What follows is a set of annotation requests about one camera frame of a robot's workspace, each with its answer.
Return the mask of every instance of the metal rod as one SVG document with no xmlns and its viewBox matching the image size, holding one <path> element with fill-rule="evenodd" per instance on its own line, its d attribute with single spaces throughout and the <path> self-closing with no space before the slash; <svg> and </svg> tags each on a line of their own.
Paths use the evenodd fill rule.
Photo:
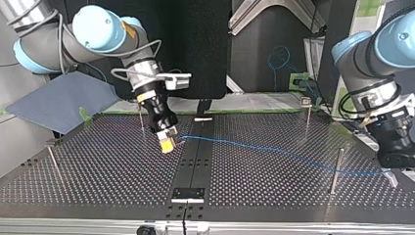
<svg viewBox="0 0 415 235">
<path fill-rule="evenodd" d="M 310 125 L 310 116 L 311 116 L 311 106 L 308 108 L 308 116 L 307 116 L 307 128 Z"/>
<path fill-rule="evenodd" d="M 342 166 L 342 160 L 343 160 L 343 155 L 345 154 L 345 149 L 341 148 L 339 149 L 338 152 L 338 159 L 337 159 L 337 163 L 336 163 L 336 171 L 335 174 L 333 176 L 333 181 L 332 181 L 332 187 L 330 188 L 330 194 L 334 194 L 335 190 L 336 190 L 336 184 L 339 178 L 339 171 L 341 169 Z"/>
<path fill-rule="evenodd" d="M 56 168 L 58 168 L 59 166 L 58 166 L 58 163 L 56 162 L 55 155 L 53 154 L 52 147 L 48 147 L 48 151 L 49 151 L 49 155 L 50 155 L 50 157 L 51 157 L 51 159 L 52 159 L 53 165 L 54 165 Z"/>
<path fill-rule="evenodd" d="M 140 114 L 140 122 L 141 122 L 141 129 L 144 130 L 144 121 L 143 121 L 143 115 L 141 114 L 141 105 L 138 104 L 138 113 Z"/>
</svg>

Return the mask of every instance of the metal frame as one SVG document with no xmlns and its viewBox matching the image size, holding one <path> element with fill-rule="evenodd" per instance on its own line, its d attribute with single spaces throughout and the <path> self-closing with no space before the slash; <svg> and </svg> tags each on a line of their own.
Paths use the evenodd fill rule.
<svg viewBox="0 0 415 235">
<path fill-rule="evenodd" d="M 226 86 L 235 94 L 245 93 L 245 91 L 229 75 L 226 75 Z"/>
<path fill-rule="evenodd" d="M 82 219 L 0 219 L 0 234 L 135 234 L 140 226 L 155 227 L 160 234 L 183 234 L 181 222 Z M 415 234 L 413 225 L 356 223 L 229 223 L 186 222 L 188 234 Z"/>
<path fill-rule="evenodd" d="M 72 134 L 76 134 L 83 125 L 74 130 L 67 138 L 70 138 Z M 202 135 L 205 137 L 214 136 L 214 121 L 201 121 L 193 122 L 191 133 L 194 135 Z M 186 144 L 187 148 L 182 155 L 182 167 L 178 168 L 174 176 L 174 181 L 171 186 L 171 190 L 177 187 L 190 187 L 190 188 L 206 188 L 206 194 L 208 195 L 208 187 L 210 182 L 209 173 L 211 171 L 212 160 L 212 143 L 202 140 L 188 140 Z M 357 145 L 365 147 L 365 145 L 357 141 Z M 43 151 L 35 158 L 45 158 L 47 151 Z M 13 175 L 19 175 L 26 170 L 25 167 L 18 167 Z M 399 182 L 408 183 L 410 179 L 403 174 L 396 173 Z M 7 178 L 2 178 L 1 183 L 6 183 Z M 132 234 L 139 226 L 148 225 L 154 226 L 160 231 L 160 234 L 183 234 L 183 222 L 184 226 L 188 230 L 188 234 L 277 234 L 289 233 L 289 234 L 329 234 L 329 233 L 352 233 L 352 234 L 415 234 L 415 226 L 412 225 L 377 225 L 377 224 L 355 224 L 355 223 L 336 223 L 336 221 L 370 221 L 387 223 L 389 217 L 401 215 L 401 211 L 387 211 L 387 214 L 383 216 L 381 220 L 371 219 L 374 212 L 366 210 L 349 210 L 339 209 L 336 207 L 324 206 L 319 210 L 314 211 L 314 214 L 307 218 L 309 211 L 277 211 L 274 213 L 267 212 L 268 220 L 262 222 L 254 222 L 255 218 L 263 217 L 264 211 L 262 210 L 250 210 L 251 217 L 253 219 L 246 220 L 243 211 L 237 213 L 226 211 L 226 209 L 215 209 L 216 217 L 212 217 L 212 213 L 209 215 L 210 206 L 208 200 L 204 204 L 171 204 L 167 205 L 168 214 L 171 214 L 171 219 L 160 220 L 160 217 L 152 216 L 152 212 L 148 209 L 148 217 L 146 219 L 152 219 L 153 221 L 140 220 L 137 209 L 122 210 L 120 208 L 102 208 L 84 210 L 81 207 L 66 207 L 65 210 L 72 212 L 73 219 L 52 219 L 52 218 L 29 218 L 24 219 L 21 217 L 41 217 L 38 207 L 28 207 L 22 205 L 20 207 L 1 208 L 10 212 L 10 217 L 14 218 L 0 218 L 0 234 L 32 234 L 33 231 L 41 234 L 102 234 L 102 233 L 114 233 L 114 234 Z M 158 210 L 159 213 L 166 213 L 164 207 Z M 13 209 L 20 208 L 22 212 L 18 213 Z M 47 216 L 52 217 L 54 214 L 62 214 L 62 211 L 53 211 L 50 208 Z M 78 219 L 79 213 L 82 212 L 82 217 L 85 219 Z M 176 215 L 181 214 L 181 218 L 177 219 Z M 406 220 L 402 223 L 411 223 L 413 216 L 410 214 Z M 233 220 L 241 222 L 220 222 L 220 220 Z"/>
<path fill-rule="evenodd" d="M 238 35 L 263 10 L 272 6 L 287 8 L 312 32 L 317 32 L 325 24 L 318 13 L 312 23 L 315 7 L 310 0 L 245 0 L 229 22 L 230 32 L 234 36 Z"/>
</svg>

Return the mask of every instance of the white label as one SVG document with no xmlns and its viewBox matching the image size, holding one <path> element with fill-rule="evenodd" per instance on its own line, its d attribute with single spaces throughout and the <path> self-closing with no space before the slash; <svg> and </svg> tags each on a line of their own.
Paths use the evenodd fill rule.
<svg viewBox="0 0 415 235">
<path fill-rule="evenodd" d="M 402 115 L 404 115 L 404 114 L 405 114 L 405 111 L 400 111 L 400 112 L 394 113 L 394 114 L 392 115 L 392 117 L 393 117 L 393 118 L 397 118 L 397 117 L 400 117 L 400 116 L 402 116 Z"/>
</svg>

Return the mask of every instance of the metal post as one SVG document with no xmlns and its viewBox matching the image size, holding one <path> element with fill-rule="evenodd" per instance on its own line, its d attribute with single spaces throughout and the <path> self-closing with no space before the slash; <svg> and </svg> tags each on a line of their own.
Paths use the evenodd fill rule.
<svg viewBox="0 0 415 235">
<path fill-rule="evenodd" d="M 337 180 L 338 180 L 338 177 L 339 177 L 339 171 L 341 169 L 344 154 L 345 154 L 345 149 L 343 149 L 343 148 L 339 149 L 338 160 L 337 160 L 337 163 L 336 163 L 336 171 L 335 171 L 335 175 L 333 176 L 332 187 L 330 188 L 330 194 L 335 193 L 336 184 L 337 184 Z"/>
<path fill-rule="evenodd" d="M 52 159 L 53 165 L 56 168 L 58 168 L 59 166 L 58 166 L 58 163 L 56 162 L 55 155 L 53 154 L 53 150 L 52 150 L 52 147 L 51 146 L 48 146 L 48 151 L 49 151 L 49 155 L 50 155 L 50 157 Z"/>
</svg>

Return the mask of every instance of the cable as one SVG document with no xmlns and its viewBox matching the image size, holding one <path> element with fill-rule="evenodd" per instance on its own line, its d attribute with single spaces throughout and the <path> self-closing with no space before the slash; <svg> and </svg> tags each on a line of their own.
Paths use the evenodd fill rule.
<svg viewBox="0 0 415 235">
<path fill-rule="evenodd" d="M 278 52 L 279 49 L 284 49 L 287 52 L 287 59 L 284 60 L 284 58 L 282 58 Z M 278 59 L 281 60 L 283 63 L 281 66 L 276 67 L 272 64 L 272 59 L 273 57 L 277 55 Z M 270 69 L 272 69 L 274 71 L 274 90 L 277 91 L 277 70 L 282 69 L 283 67 L 285 67 L 288 62 L 291 59 L 291 54 L 290 54 L 290 50 L 288 50 L 287 47 L 284 46 L 279 46 L 279 47 L 275 47 L 274 49 L 272 49 L 272 52 L 269 54 L 268 56 L 268 66 Z"/>
<path fill-rule="evenodd" d="M 9 65 L 0 65 L 0 68 L 6 68 L 6 67 L 13 67 L 13 66 L 17 66 L 20 63 L 14 63 L 14 64 L 9 64 Z"/>
<path fill-rule="evenodd" d="M 132 51 L 118 53 L 118 54 L 111 53 L 111 54 L 100 54 L 100 55 L 103 55 L 103 56 L 106 56 L 106 57 L 126 57 L 126 56 L 130 56 L 131 54 L 140 52 L 140 51 L 142 51 L 142 50 L 144 50 L 144 49 L 146 49 L 148 47 L 151 47 L 151 46 L 153 46 L 155 44 L 158 44 L 158 47 L 157 47 L 157 49 L 156 49 L 156 51 L 154 53 L 155 54 L 154 57 L 155 57 L 157 55 L 157 53 L 159 52 L 160 48 L 161 48 L 161 40 L 159 40 L 159 39 L 158 40 L 154 40 L 154 41 L 152 41 L 150 43 L 147 43 L 146 45 L 144 45 L 142 47 L 139 47 L 137 49 L 134 49 Z"/>
<path fill-rule="evenodd" d="M 129 70 L 129 69 L 123 69 L 123 68 L 116 68 L 116 69 L 111 70 L 111 74 L 114 77 L 116 77 L 118 79 L 121 79 L 121 80 L 126 80 L 126 81 L 129 81 L 128 77 L 118 75 L 118 74 L 116 74 L 117 72 L 131 72 L 131 73 L 134 73 L 134 74 L 137 74 L 137 75 L 145 76 L 145 77 L 150 78 L 150 79 L 157 79 L 157 77 L 155 75 L 142 73 L 142 72 L 136 71 L 136 70 Z"/>
<path fill-rule="evenodd" d="M 7 22 L 7 25 L 12 25 L 12 24 L 15 24 L 15 23 L 19 22 L 21 19 L 23 19 L 25 16 L 27 16 L 31 12 L 31 10 L 33 10 L 37 6 L 39 6 L 39 4 L 41 2 L 42 2 L 42 0 L 36 0 L 29 9 L 25 10 L 24 12 L 22 12 L 18 17 L 14 18 L 14 19 L 12 19 L 10 21 L 8 21 Z"/>
<path fill-rule="evenodd" d="M 284 49 L 286 51 L 286 53 L 287 53 L 287 59 L 283 58 L 280 55 L 280 53 L 277 53 L 279 49 Z M 277 66 L 275 66 L 275 65 L 272 64 L 272 58 L 274 56 L 276 56 L 282 62 L 282 65 L 281 66 L 278 66 L 277 67 Z M 290 60 L 291 60 L 290 50 L 287 47 L 285 47 L 285 46 L 275 47 L 272 50 L 272 52 L 269 54 L 269 56 L 268 56 L 268 66 L 269 66 L 270 69 L 272 69 L 274 71 L 274 90 L 275 91 L 277 90 L 277 70 L 282 69 L 283 67 L 287 67 L 288 69 L 292 70 L 295 73 L 298 73 L 299 72 L 299 70 L 295 66 L 289 64 Z M 307 85 L 307 88 L 311 92 L 311 95 L 314 98 L 316 98 L 315 95 L 314 95 L 314 91 L 311 88 L 311 86 L 308 84 L 307 81 L 305 83 Z"/>
<path fill-rule="evenodd" d="M 107 80 L 107 77 L 106 77 L 106 75 L 100 70 L 100 69 L 98 69 L 97 67 L 95 67 L 95 66 L 93 66 L 93 65 L 91 65 L 91 64 L 89 64 L 89 63 L 85 63 L 85 65 L 86 66 L 88 66 L 88 67 L 90 67 L 90 68 L 92 68 L 94 71 L 97 71 L 100 75 L 101 75 L 101 77 L 102 77 L 102 79 L 105 81 L 105 82 L 107 82 L 108 83 L 108 80 Z"/>
<path fill-rule="evenodd" d="M 63 75 L 66 75 L 68 73 L 67 70 L 65 70 L 64 66 L 64 53 L 63 53 L 63 44 L 64 44 L 64 17 L 62 14 L 59 14 L 59 27 L 58 27 L 58 54 L 59 54 L 59 65 L 61 67 L 61 72 Z"/>
<path fill-rule="evenodd" d="M 238 142 L 234 142 L 234 141 L 229 141 L 229 140 L 223 140 L 223 139 L 213 139 L 213 138 L 206 138 L 206 137 L 201 137 L 201 136 L 194 136 L 194 135 L 185 135 L 185 136 L 181 136 L 180 139 L 197 139 L 197 140 L 205 140 L 205 141 L 210 141 L 213 143 L 225 143 L 225 144 L 232 144 L 235 146 L 239 146 L 239 147 L 243 147 L 243 148 L 249 148 L 249 149 L 255 149 L 255 150 L 260 150 L 260 151 L 268 151 L 268 152 L 279 152 L 279 153 L 283 153 L 283 154 L 287 154 L 292 156 L 293 159 L 299 160 L 301 162 L 304 162 L 307 165 L 311 165 L 313 167 L 317 167 L 317 168 L 321 168 L 321 169 L 325 169 L 325 170 L 329 170 L 329 171 L 333 171 L 333 172 L 339 172 L 342 174 L 346 174 L 346 175 L 361 175 L 361 176 L 368 176 L 368 175 L 379 175 L 379 174 L 383 174 L 385 171 L 350 171 L 350 170 L 336 170 L 335 167 L 326 165 L 326 164 L 321 164 L 318 162 L 315 162 L 313 160 L 308 159 L 307 157 L 304 156 L 300 156 L 294 153 L 291 153 L 289 151 L 286 151 L 282 148 L 272 148 L 272 147 L 261 147 L 261 146 L 255 146 L 255 145 L 248 145 L 248 144 L 243 144 L 243 143 L 238 143 Z"/>
</svg>

